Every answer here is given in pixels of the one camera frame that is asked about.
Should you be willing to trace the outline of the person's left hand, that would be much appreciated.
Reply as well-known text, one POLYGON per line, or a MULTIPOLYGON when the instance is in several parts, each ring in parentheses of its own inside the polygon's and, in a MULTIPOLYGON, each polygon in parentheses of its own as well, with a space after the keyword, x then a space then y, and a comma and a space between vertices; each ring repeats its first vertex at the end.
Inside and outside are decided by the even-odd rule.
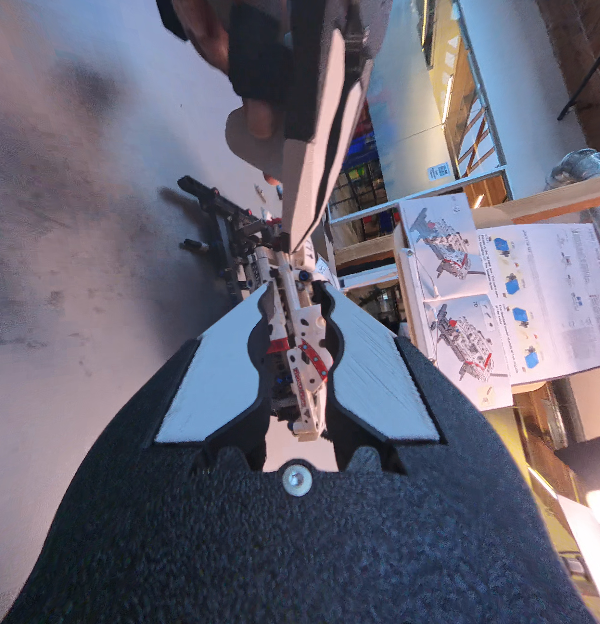
MULTIPOLYGON (((212 67, 229 72, 229 38, 222 22, 208 1, 171 1, 179 23, 196 52, 212 67)), ((272 105, 250 98, 242 99, 248 130, 257 139, 270 138, 275 129, 272 105)))

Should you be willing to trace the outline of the white lego truck model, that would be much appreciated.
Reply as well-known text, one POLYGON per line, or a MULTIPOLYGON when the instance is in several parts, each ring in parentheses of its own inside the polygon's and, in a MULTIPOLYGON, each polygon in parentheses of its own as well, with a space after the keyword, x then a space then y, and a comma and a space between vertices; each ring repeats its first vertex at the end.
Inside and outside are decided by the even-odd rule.
MULTIPOLYGON (((181 246, 194 254, 205 254, 217 264, 233 303, 240 303, 265 283, 272 284, 270 270, 275 254, 284 253, 280 247, 282 220, 267 211, 257 217, 223 197, 217 188, 207 187, 190 176, 181 177, 177 184, 198 200, 211 224, 208 241, 187 238, 181 246)), ((318 254, 311 238, 288 255, 293 267, 307 269, 313 275, 313 282, 322 277, 315 273, 318 254)))

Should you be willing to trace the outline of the white booklet stand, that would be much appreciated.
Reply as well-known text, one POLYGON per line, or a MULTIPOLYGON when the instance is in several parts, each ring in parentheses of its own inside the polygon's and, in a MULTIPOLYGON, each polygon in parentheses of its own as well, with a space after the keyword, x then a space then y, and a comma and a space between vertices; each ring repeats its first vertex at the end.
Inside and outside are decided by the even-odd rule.
POLYGON ((410 340, 432 363, 425 294, 421 289, 415 266, 410 263, 404 252, 405 248, 410 247, 401 223, 395 227, 393 232, 393 245, 410 340))

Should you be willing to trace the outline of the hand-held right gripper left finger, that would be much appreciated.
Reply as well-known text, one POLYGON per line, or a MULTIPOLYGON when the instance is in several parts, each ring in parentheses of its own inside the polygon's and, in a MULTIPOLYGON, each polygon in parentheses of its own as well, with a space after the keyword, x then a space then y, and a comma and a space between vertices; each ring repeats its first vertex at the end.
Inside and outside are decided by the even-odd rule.
POLYGON ((265 283, 197 339, 195 354, 155 436, 157 444, 212 441, 265 408, 273 285, 265 283))

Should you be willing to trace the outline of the shelf of red blue bins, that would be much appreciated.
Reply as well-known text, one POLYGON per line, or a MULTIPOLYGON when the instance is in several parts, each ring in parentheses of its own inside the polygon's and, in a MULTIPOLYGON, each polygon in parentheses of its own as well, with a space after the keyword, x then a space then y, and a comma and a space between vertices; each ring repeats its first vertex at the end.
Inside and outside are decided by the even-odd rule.
MULTIPOLYGON (((330 219, 337 220, 387 201, 374 127, 368 103, 364 102, 330 197, 330 219)), ((334 249, 339 251, 366 240, 391 235, 397 220, 393 209, 387 208, 377 214, 334 225, 331 227, 334 249)))

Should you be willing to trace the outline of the white background table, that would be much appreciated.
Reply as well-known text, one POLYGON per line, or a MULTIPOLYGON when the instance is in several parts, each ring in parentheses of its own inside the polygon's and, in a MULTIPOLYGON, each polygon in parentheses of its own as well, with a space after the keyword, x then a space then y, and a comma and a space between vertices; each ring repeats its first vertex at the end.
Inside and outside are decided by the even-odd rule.
POLYGON ((542 192, 550 171, 586 141, 535 1, 460 1, 514 199, 542 192))

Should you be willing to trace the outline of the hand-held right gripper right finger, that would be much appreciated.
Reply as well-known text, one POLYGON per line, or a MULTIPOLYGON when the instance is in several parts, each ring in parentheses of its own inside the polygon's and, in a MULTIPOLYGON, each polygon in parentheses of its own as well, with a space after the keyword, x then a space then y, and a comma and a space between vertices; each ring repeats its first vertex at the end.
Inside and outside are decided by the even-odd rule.
POLYGON ((328 336, 327 419, 342 416, 382 442, 438 443, 440 433, 397 346, 397 336, 329 282, 320 293, 328 336))

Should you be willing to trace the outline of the printed task sheet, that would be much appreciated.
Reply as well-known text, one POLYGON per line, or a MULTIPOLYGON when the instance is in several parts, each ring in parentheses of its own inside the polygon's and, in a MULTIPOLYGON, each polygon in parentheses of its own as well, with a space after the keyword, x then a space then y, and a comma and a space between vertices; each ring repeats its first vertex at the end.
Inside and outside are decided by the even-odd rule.
POLYGON ((512 385, 600 368, 600 243, 590 223, 479 229, 512 385))

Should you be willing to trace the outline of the white lego panel subassembly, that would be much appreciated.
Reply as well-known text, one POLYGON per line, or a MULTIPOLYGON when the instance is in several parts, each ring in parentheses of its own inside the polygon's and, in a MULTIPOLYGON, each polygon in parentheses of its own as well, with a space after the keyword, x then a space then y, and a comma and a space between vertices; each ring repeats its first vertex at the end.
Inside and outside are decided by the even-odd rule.
POLYGON ((322 285, 307 269, 293 267, 288 254, 277 252, 271 265, 274 316, 268 356, 273 365, 273 410, 300 442, 317 441, 326 429, 327 380, 333 357, 326 347, 326 319, 314 303, 313 285, 322 285), (312 414, 302 412, 294 392, 292 367, 298 366, 315 392, 312 414))

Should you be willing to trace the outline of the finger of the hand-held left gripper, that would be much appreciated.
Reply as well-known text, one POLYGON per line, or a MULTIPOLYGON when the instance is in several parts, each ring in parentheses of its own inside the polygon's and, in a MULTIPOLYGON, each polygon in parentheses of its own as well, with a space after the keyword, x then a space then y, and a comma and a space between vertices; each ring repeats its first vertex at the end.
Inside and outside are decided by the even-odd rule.
POLYGON ((318 194, 326 170, 328 141, 340 104, 344 77, 345 41, 341 31, 335 29, 330 38, 313 137, 307 142, 294 138, 284 141, 281 249, 287 254, 302 246, 314 228, 313 221, 319 212, 318 194))
POLYGON ((345 76, 327 139, 326 160, 315 201, 314 227, 321 221, 355 133, 373 66, 373 59, 368 58, 360 72, 353 72, 345 76))

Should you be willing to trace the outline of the lego sticker sheet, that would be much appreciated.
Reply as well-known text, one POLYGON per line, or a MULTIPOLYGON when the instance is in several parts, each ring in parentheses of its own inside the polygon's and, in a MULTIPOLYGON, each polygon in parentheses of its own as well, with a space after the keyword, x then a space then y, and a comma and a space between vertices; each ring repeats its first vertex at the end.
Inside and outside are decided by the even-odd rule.
POLYGON ((336 276, 336 273, 331 270, 327 261, 319 254, 315 264, 315 273, 322 276, 321 278, 319 278, 322 281, 327 281, 331 283, 337 290, 341 290, 340 281, 336 276))

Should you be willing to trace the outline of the lego instruction booklet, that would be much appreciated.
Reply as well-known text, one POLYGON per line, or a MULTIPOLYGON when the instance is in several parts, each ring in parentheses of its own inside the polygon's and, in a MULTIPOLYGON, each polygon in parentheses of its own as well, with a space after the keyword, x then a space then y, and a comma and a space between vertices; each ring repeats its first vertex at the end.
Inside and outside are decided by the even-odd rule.
POLYGON ((508 408, 513 393, 490 285, 464 193, 398 203, 408 245, 435 280, 425 298, 438 320, 438 367, 480 411, 508 408))

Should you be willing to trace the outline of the white lego beam printed sticker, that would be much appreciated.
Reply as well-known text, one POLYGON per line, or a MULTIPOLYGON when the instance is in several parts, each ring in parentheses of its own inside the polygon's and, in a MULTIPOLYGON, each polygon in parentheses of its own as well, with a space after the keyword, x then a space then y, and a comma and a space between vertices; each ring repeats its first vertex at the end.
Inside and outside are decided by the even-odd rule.
POLYGON ((315 392, 311 391, 302 376, 302 372, 298 366, 292 367, 292 376, 294 379, 294 392, 296 394, 299 407, 302 412, 312 414, 316 405, 315 392))

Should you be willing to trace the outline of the metal duct pipe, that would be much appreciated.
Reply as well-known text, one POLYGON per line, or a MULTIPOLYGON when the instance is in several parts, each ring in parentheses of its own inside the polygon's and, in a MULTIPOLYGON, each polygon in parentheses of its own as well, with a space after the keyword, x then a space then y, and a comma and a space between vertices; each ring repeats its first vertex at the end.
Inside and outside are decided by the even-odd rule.
POLYGON ((586 148, 568 153, 549 173, 545 190, 600 177, 600 152, 586 148))

